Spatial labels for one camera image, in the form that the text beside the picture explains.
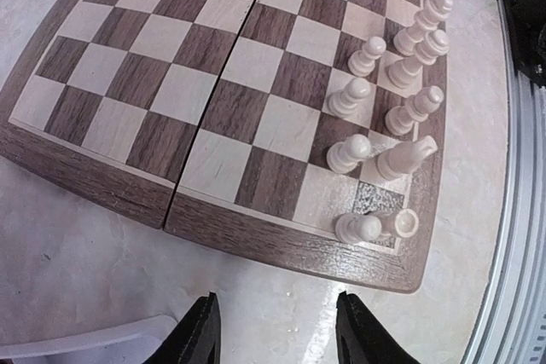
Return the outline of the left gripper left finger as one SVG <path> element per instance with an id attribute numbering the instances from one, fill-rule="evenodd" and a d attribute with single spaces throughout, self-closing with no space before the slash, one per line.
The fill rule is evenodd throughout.
<path id="1" fill-rule="evenodd" d="M 217 295 L 200 297 L 145 364 L 219 363 L 221 315 Z"/>

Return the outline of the white plastic tray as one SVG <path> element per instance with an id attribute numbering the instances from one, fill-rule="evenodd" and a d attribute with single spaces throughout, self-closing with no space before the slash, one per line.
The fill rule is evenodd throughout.
<path id="1" fill-rule="evenodd" d="M 142 363 L 177 325 L 168 315 L 156 315 L 63 338 L 3 345 L 1 358 L 14 363 Z"/>

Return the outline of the white chess piece tall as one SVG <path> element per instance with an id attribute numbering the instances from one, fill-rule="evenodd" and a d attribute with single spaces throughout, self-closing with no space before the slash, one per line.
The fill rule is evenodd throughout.
<path id="1" fill-rule="evenodd" d="M 446 55 L 450 49 L 447 33 L 436 30 L 425 35 L 414 47 L 414 53 L 402 60 L 395 61 L 386 68 L 386 74 L 396 87 L 406 89 L 418 78 L 424 66 L 433 65 L 436 60 Z"/>

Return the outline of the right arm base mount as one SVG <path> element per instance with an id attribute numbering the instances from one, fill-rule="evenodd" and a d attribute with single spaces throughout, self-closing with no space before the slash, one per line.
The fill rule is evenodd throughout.
<path id="1" fill-rule="evenodd" d="M 514 66 L 545 86 L 545 0 L 502 0 Z"/>

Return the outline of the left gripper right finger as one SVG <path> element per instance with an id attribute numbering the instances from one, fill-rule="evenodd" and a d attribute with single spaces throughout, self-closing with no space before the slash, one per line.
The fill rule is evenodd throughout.
<path id="1" fill-rule="evenodd" d="M 356 294 L 342 292 L 336 308 L 338 363 L 419 363 L 395 341 Z"/>

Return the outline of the white chess rook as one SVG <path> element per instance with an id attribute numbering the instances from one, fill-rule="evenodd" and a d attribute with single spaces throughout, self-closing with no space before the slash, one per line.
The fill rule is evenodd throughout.
<path id="1" fill-rule="evenodd" d="M 409 208 L 396 211 L 374 211 L 371 215 L 381 222 L 379 236 L 381 240 L 389 237 L 408 239 L 416 234 L 420 225 L 418 215 Z"/>

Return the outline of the wooden chess board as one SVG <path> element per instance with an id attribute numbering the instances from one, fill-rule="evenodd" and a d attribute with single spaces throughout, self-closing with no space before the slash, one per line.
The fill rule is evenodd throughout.
<path id="1" fill-rule="evenodd" d="M 442 173 L 447 58 L 400 89 L 393 39 L 425 0 L 57 0 L 1 92 L 1 154 L 121 215 L 261 263 L 401 293 L 424 275 Z M 347 118 L 327 99 L 371 37 L 386 51 Z M 444 101 L 395 136 L 387 112 L 427 86 Z M 329 169 L 336 142 L 372 153 Z M 439 149 L 388 181 L 377 156 L 432 136 Z M 409 208 L 408 239 L 341 242 L 346 213 Z"/>

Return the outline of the white chess pawn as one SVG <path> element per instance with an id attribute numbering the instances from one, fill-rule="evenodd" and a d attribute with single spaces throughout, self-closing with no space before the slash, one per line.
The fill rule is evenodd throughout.
<path id="1" fill-rule="evenodd" d="M 341 215 L 335 226 L 336 237 L 346 244 L 357 244 L 379 238 L 382 230 L 378 217 L 346 213 Z"/>
<path id="2" fill-rule="evenodd" d="M 347 63 L 350 72 L 360 78 L 368 76 L 385 51 L 385 40 L 380 37 L 371 37 L 360 50 L 350 56 Z"/>
<path id="3" fill-rule="evenodd" d="M 369 138 L 355 134 L 330 147 L 326 160 L 330 170 L 338 174 L 347 174 L 368 158 L 371 153 L 372 147 Z"/>
<path id="4" fill-rule="evenodd" d="M 358 104 L 371 93 L 371 85 L 365 78 L 353 78 L 342 90 L 327 99 L 329 111 L 339 117 L 347 118 L 357 109 Z"/>

